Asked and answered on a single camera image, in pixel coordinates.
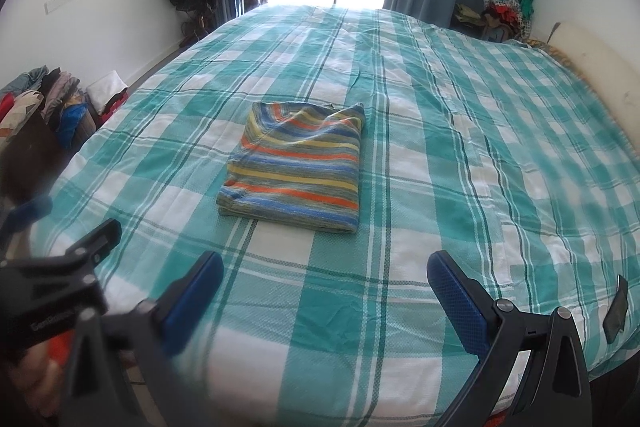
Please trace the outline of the striped knit sweater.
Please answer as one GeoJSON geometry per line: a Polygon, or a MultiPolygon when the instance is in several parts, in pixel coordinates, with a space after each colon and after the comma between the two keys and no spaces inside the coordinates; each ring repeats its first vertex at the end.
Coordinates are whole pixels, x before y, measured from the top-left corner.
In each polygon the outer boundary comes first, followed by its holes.
{"type": "Polygon", "coordinates": [[[222,215],[332,233],[359,225],[360,104],[255,103],[216,197],[222,215]]]}

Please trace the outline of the laundry basket with clothes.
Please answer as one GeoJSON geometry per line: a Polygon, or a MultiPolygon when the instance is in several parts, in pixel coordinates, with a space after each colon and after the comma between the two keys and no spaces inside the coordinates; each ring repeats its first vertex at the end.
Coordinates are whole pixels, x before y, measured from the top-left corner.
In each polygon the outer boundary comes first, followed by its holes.
{"type": "Polygon", "coordinates": [[[84,92],[73,95],[58,112],[55,138],[63,150],[77,152],[96,132],[92,105],[84,92]]]}

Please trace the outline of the folded clothes pile on chest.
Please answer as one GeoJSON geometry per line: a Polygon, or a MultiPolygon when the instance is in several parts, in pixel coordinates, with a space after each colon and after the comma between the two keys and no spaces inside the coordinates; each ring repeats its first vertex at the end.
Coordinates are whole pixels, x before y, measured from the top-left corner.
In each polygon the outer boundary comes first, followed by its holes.
{"type": "Polygon", "coordinates": [[[58,112],[80,89],[80,80],[59,68],[47,66],[19,75],[1,89],[1,150],[20,131],[29,117],[39,112],[54,132],[58,112]]]}

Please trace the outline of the colourful clothes heap corner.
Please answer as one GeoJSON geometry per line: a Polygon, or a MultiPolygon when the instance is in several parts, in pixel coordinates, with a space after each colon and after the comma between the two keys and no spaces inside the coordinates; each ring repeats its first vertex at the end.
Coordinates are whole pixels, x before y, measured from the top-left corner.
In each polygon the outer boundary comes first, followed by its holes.
{"type": "Polygon", "coordinates": [[[532,31],[535,0],[483,0],[480,11],[457,3],[451,27],[489,42],[527,40],[532,31]]]}

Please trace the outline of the dark wooden drawer chest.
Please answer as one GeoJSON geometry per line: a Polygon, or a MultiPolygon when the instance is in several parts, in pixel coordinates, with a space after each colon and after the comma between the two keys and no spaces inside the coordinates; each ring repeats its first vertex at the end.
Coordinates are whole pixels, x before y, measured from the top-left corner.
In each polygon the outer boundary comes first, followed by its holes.
{"type": "Polygon", "coordinates": [[[68,154],[36,112],[1,152],[1,194],[14,204],[48,194],[67,161],[68,154]]]}

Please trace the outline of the black phone on bed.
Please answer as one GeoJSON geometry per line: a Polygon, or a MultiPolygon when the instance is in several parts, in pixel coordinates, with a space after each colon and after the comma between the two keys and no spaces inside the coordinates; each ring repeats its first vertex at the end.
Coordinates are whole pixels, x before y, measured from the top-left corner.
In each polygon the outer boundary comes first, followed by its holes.
{"type": "Polygon", "coordinates": [[[605,339],[609,345],[612,345],[618,334],[625,329],[627,311],[628,281],[623,275],[619,275],[617,277],[616,293],[602,322],[605,339]]]}

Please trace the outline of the teal plaid bedspread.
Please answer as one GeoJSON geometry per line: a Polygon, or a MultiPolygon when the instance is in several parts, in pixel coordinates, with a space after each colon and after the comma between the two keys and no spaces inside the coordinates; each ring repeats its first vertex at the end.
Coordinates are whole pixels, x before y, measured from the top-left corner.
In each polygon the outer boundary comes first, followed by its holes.
{"type": "Polygon", "coordinates": [[[639,351],[638,156],[584,80],[522,44],[383,10],[259,9],[146,80],[51,194],[35,255],[122,224],[98,271],[114,312],[221,254],[177,366],[225,424],[433,425],[475,363],[427,284],[439,249],[524,311],[569,309],[591,377],[639,351]],[[355,233],[219,213],[259,102],[363,106],[355,233]]]}

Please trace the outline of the cream pillow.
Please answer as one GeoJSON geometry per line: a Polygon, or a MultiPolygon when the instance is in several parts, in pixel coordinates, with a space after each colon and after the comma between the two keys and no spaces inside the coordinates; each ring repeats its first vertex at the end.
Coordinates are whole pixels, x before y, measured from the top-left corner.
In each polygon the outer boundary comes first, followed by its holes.
{"type": "Polygon", "coordinates": [[[610,46],[571,22],[556,23],[548,43],[563,52],[629,139],[639,133],[639,73],[610,46]]]}

